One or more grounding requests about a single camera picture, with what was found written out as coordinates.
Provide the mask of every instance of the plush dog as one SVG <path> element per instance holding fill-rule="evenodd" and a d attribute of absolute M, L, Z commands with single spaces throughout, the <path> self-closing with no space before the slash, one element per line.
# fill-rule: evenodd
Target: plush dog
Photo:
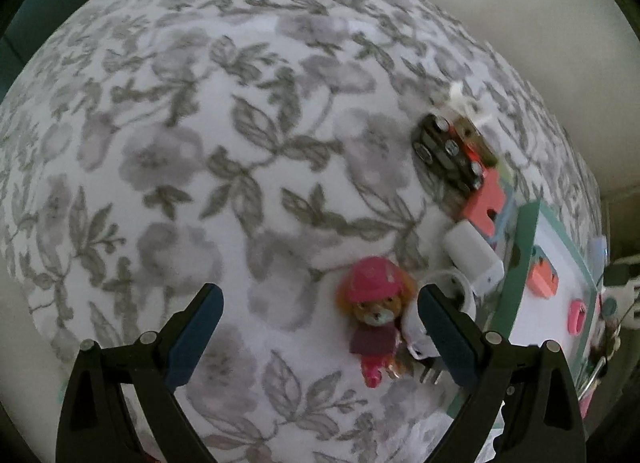
<path fill-rule="evenodd" d="M 396 359 L 401 341 L 396 319 L 416 295 L 412 277 L 383 257 L 361 259 L 338 287 L 338 308 L 358 321 L 350 351 L 360 356 L 368 387 L 380 385 L 382 369 L 392 378 L 405 372 Z"/>

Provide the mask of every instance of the white wall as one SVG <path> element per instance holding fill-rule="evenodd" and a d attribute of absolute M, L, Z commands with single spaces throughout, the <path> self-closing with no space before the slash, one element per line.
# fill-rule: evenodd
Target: white wall
<path fill-rule="evenodd" d="M 603 192 L 640 182 L 640 42 L 613 0 L 433 0 L 531 80 Z"/>

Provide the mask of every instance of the screw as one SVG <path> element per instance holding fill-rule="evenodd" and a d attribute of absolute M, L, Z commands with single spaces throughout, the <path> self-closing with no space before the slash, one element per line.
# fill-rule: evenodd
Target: screw
<path fill-rule="evenodd" d="M 552 353 L 560 352 L 560 344 L 558 344 L 558 342 L 556 342 L 555 340 L 546 341 L 546 348 Z"/>
<path fill-rule="evenodd" d="M 141 344 L 153 344 L 156 341 L 156 338 L 158 338 L 158 333 L 156 333 L 155 331 L 145 331 L 142 335 L 140 335 L 140 343 Z"/>
<path fill-rule="evenodd" d="M 500 342 L 502 342 L 502 337 L 495 331 L 487 331 L 484 335 L 484 338 L 487 342 L 489 342 L 489 344 L 492 344 L 494 346 L 497 346 L 500 344 Z"/>
<path fill-rule="evenodd" d="M 80 342 L 80 350 L 81 351 L 89 351 L 92 347 L 94 347 L 95 342 L 91 340 L 91 338 L 87 338 Z"/>

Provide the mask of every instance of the green frame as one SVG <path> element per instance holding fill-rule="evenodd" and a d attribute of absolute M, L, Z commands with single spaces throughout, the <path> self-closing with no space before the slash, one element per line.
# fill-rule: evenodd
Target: green frame
<path fill-rule="evenodd" d="M 526 288 L 527 277 L 529 276 L 529 267 L 535 247 L 534 239 L 536 237 L 536 230 L 538 229 L 540 216 L 543 216 L 548 223 L 551 224 L 551 227 L 571 254 L 575 264 L 580 269 L 580 273 L 588 284 L 590 288 L 590 299 L 588 302 L 586 324 L 591 324 L 593 322 L 596 299 L 598 297 L 598 288 L 593 280 L 593 276 L 591 275 L 584 259 L 580 255 L 578 248 L 566 233 L 564 225 L 558 220 L 551 208 L 549 208 L 545 202 L 539 200 L 527 203 L 519 208 L 518 221 L 516 224 L 515 238 L 513 242 L 514 250 L 511 253 L 511 264 L 505 276 L 504 283 L 502 284 L 500 301 L 498 302 L 495 314 L 491 319 L 489 328 L 487 329 L 488 331 L 497 331 L 505 338 L 509 338 L 511 335 L 511 331 L 513 330 L 513 325 L 518 314 L 518 309 L 520 308 L 520 302 L 522 301 L 522 296 Z M 511 290 L 504 292 L 504 288 L 506 287 L 511 288 Z M 574 379 L 574 384 L 577 383 L 578 377 L 580 376 L 580 370 L 582 367 L 582 356 L 580 353 L 584 353 L 584 348 L 587 345 L 590 330 L 591 328 L 585 327 L 582 332 L 575 360 L 567 361 L 569 364 L 569 370 L 571 371 L 571 375 Z M 450 417 L 455 417 L 458 411 L 460 411 L 462 404 L 462 393 L 458 393 L 447 409 L 447 414 Z"/>

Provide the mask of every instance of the toy board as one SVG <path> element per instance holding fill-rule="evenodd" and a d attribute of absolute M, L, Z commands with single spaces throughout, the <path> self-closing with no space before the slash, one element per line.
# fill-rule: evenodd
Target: toy board
<path fill-rule="evenodd" d="M 508 337 L 514 345 L 542 345 L 546 340 L 556 340 L 575 382 L 593 323 L 597 298 L 593 277 L 564 227 L 543 202 L 520 208 L 514 249 L 489 329 Z M 540 249 L 559 278 L 558 292 L 548 300 L 537 297 L 527 286 L 532 255 Z M 587 306 L 585 328 L 577 337 L 567 328 L 574 299 L 582 299 Z"/>

